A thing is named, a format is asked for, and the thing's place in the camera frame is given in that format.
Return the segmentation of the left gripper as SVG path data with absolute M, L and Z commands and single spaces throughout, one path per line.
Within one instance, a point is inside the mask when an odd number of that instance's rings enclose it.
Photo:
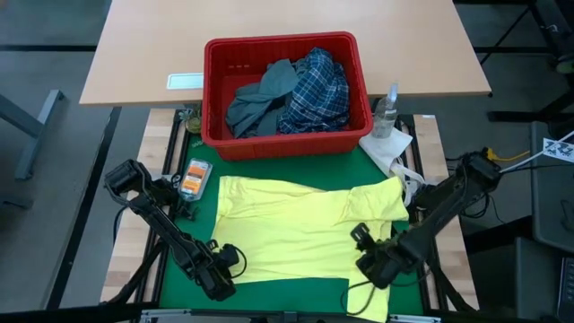
M 231 279 L 227 279 L 227 267 L 218 253 L 207 250 L 204 258 L 197 266 L 196 282 L 206 287 L 206 295 L 212 301 L 223 301 L 230 298 L 236 287 Z

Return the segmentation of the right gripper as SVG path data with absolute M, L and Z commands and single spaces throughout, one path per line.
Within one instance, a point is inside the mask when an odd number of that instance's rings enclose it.
M 357 267 L 375 288 L 386 289 L 389 278 L 401 272 L 402 261 L 395 243 L 382 242 L 365 249 L 357 260 Z

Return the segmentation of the yellow T-shirt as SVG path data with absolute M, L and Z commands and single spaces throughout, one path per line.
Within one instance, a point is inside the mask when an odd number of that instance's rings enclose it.
M 230 270 L 237 284 L 342 278 L 351 291 L 349 310 L 360 319 L 383 322 L 390 291 L 364 285 L 351 231 L 366 223 L 374 239 L 386 240 L 392 223 L 407 217 L 398 178 L 323 191 L 287 181 L 223 176 L 212 237 L 246 255 Z

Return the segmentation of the red plastic laundry bin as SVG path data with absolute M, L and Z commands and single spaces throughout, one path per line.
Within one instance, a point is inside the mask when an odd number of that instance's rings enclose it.
M 350 121 L 337 132 L 255 136 L 235 139 L 225 122 L 235 91 L 263 76 L 281 58 L 328 51 L 343 65 L 350 85 Z M 225 161 L 347 153 L 373 128 L 356 38 L 348 31 L 212 39 L 204 47 L 201 137 Z

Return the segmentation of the silver metal bar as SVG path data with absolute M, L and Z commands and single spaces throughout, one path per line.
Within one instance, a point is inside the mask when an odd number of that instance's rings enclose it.
M 366 319 L 347 316 L 343 313 L 305 311 L 253 311 L 253 310 L 198 310 L 198 309 L 156 309 L 142 310 L 140 319 L 164 319 L 175 317 L 216 317 L 242 319 L 275 319 L 279 323 L 301 323 L 303 320 L 357 319 L 362 323 L 375 323 Z M 385 323 L 445 323 L 436 316 L 390 314 Z

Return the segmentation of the clear box with orange label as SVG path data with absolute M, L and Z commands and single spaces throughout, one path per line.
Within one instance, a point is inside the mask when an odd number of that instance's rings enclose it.
M 178 192 L 186 202 L 199 200 L 211 175 L 213 165 L 204 160 L 192 158 L 183 172 Z

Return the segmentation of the dark grey cabinet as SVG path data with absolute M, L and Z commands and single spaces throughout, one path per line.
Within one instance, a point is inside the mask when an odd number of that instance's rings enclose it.
M 480 309 L 519 319 L 555 317 L 561 261 L 559 250 L 525 238 L 473 254 L 469 262 Z

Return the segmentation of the white tote bag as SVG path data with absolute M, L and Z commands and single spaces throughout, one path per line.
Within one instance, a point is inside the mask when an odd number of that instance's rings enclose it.
M 417 191 L 426 185 L 424 177 L 407 168 L 401 158 L 412 140 L 410 135 L 393 128 L 386 138 L 377 138 L 373 134 L 368 134 L 359 141 L 362 150 L 388 178 L 398 177 L 400 179 L 405 206 L 411 204 Z

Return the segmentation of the clear spray bottle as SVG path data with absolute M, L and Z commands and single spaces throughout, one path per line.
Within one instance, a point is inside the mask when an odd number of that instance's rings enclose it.
M 381 99 L 373 114 L 373 128 L 371 134 L 376 138 L 387 138 L 392 132 L 397 118 L 396 101 L 398 97 L 398 83 L 392 83 L 387 96 Z

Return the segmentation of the small potted succulent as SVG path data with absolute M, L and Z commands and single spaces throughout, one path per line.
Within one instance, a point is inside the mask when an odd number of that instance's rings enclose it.
M 191 134 L 201 133 L 201 115 L 198 109 L 182 109 L 178 112 L 180 121 L 184 124 L 186 131 Z

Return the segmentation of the black keyboard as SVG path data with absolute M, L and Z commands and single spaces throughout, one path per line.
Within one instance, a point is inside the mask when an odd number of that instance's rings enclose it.
M 562 323 L 574 323 L 574 258 L 563 258 L 557 317 Z

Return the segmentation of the black monitor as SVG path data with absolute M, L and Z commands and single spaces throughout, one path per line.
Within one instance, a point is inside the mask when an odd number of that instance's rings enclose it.
M 531 171 L 537 241 L 574 254 L 574 163 L 542 156 Z

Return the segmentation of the grey garment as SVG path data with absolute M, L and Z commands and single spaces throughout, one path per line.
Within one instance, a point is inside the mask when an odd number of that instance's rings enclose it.
M 276 135 L 278 117 L 299 80 L 294 64 L 281 59 L 267 66 L 258 83 L 239 87 L 225 117 L 233 137 Z

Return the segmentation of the blue plaid shirt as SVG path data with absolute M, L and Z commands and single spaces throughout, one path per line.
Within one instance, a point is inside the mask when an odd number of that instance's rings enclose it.
M 277 119 L 282 134 L 341 131 L 350 119 L 350 86 L 330 52 L 313 48 L 294 64 L 299 80 Z

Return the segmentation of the white rectangular desk plate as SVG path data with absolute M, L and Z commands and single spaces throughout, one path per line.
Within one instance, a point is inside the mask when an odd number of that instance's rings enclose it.
M 203 73 L 170 74 L 167 78 L 167 90 L 199 90 L 203 88 Z

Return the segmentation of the printed paper sheet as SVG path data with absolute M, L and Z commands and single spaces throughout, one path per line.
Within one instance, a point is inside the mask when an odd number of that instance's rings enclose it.
M 544 155 L 565 162 L 574 163 L 574 144 L 556 142 L 552 139 L 543 140 Z

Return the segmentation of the grey desk leg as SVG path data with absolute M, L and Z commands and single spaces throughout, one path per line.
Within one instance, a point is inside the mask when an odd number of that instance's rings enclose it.
M 34 117 L 0 94 L 0 118 L 29 137 L 29 141 L 22 150 L 21 158 L 15 169 L 14 177 L 16 179 L 26 180 L 32 176 L 31 169 L 41 146 L 47 123 L 50 120 L 54 107 L 64 97 L 65 95 L 60 90 L 51 90 L 39 114 Z

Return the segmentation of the beige wooden desk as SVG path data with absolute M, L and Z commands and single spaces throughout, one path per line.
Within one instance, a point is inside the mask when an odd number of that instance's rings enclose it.
M 370 95 L 491 89 L 452 0 L 112 0 L 80 102 L 199 100 L 168 79 L 201 72 L 209 40 L 324 31 L 356 38 Z

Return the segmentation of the black diagonal frame strut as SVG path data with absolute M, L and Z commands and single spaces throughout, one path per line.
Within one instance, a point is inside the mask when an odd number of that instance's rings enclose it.
M 152 248 L 150 253 L 144 258 L 142 264 L 136 269 L 129 281 L 120 289 L 118 294 L 103 304 L 125 304 L 130 299 L 139 284 L 148 275 L 150 268 L 156 258 L 167 248 L 163 240 L 159 240 Z
M 435 251 L 432 250 L 430 252 L 426 260 L 426 265 L 429 267 L 434 279 L 435 286 L 438 288 L 437 296 L 440 310 L 449 310 L 448 304 L 451 303 L 454 306 L 455 311 L 467 313 L 476 312 L 476 309 L 474 309 L 464 300 L 463 296 L 448 280 L 447 276 L 439 265 L 439 257 Z

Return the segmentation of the black aluminium table frame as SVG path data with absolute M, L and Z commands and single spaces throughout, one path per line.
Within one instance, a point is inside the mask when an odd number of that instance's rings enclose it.
M 406 163 L 420 171 L 442 167 L 444 151 L 434 115 L 412 115 L 403 118 L 403 131 L 413 137 Z M 151 109 L 143 133 L 138 160 L 153 175 L 173 174 L 183 159 L 186 129 L 180 124 L 175 109 Z

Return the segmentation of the black desk leg frame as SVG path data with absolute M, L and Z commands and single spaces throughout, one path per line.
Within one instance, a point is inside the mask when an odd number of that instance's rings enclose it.
M 550 68 L 561 74 L 568 90 L 537 111 L 490 111 L 487 118 L 498 123 L 566 123 L 574 121 L 574 0 L 550 0 L 556 5 L 566 30 L 548 23 L 541 12 L 542 0 L 471 0 L 471 4 L 515 5 L 523 11 L 490 46 L 475 46 L 474 53 L 484 65 L 494 55 L 542 55 L 550 59 Z M 533 19 L 543 40 L 540 46 L 506 46 L 504 42 L 527 17 Z

